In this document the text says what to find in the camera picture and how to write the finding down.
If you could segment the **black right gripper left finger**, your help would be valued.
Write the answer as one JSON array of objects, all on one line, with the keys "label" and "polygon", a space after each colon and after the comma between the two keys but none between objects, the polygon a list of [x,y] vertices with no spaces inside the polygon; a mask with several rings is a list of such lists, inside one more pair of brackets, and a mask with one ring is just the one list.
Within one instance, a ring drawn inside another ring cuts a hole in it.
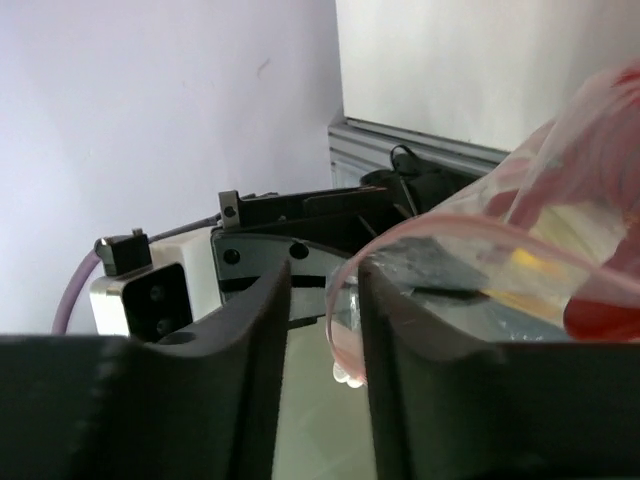
[{"label": "black right gripper left finger", "polygon": [[1,340],[5,479],[268,479],[291,297],[288,262],[158,343]]}]

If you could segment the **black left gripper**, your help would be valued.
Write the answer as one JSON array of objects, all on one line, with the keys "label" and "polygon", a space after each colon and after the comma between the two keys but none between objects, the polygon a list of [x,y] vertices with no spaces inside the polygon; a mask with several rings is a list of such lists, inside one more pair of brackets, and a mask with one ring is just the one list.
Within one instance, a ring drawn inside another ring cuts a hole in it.
[{"label": "black left gripper", "polygon": [[228,302],[265,272],[289,261],[290,328],[325,314],[326,280],[370,241],[408,219],[383,187],[292,195],[219,195],[221,222],[211,234],[220,299]]}]

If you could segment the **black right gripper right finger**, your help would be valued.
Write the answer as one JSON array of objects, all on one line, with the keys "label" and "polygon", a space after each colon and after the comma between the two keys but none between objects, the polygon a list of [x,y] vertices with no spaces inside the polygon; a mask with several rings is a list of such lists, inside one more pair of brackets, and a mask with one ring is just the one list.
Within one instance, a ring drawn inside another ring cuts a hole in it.
[{"label": "black right gripper right finger", "polygon": [[358,270],[381,479],[635,479],[635,344],[485,342]]}]

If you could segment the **yellow lemon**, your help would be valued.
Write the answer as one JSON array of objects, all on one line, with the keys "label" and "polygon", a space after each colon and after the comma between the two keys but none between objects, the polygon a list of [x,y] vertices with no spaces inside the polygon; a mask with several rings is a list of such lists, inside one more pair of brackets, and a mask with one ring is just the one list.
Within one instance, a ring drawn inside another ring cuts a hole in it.
[{"label": "yellow lemon", "polygon": [[522,268],[527,268],[539,273],[549,274],[555,271],[555,265],[553,263],[522,248],[515,249],[510,256],[510,260]]}]

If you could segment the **clear zip top bag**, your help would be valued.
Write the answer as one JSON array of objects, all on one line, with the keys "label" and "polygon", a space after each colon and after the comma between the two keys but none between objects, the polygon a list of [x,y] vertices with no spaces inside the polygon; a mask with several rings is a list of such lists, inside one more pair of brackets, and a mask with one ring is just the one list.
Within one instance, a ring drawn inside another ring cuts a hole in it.
[{"label": "clear zip top bag", "polygon": [[[510,260],[522,248],[553,273]],[[327,339],[337,382],[366,383],[361,334],[337,319],[365,260],[409,289],[479,292],[579,341],[639,338],[639,64],[588,79],[491,173],[363,247],[333,277]]]}]

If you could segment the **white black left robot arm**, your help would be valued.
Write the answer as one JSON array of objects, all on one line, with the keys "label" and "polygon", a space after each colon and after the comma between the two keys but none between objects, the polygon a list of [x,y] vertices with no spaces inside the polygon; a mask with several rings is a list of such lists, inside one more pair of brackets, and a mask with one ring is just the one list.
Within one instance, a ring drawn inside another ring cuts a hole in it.
[{"label": "white black left robot arm", "polygon": [[351,188],[247,197],[220,193],[221,223],[211,246],[221,301],[287,260],[290,325],[313,324],[325,313],[326,280],[335,269],[377,236],[473,180],[419,158],[404,145],[391,150],[390,163]]}]

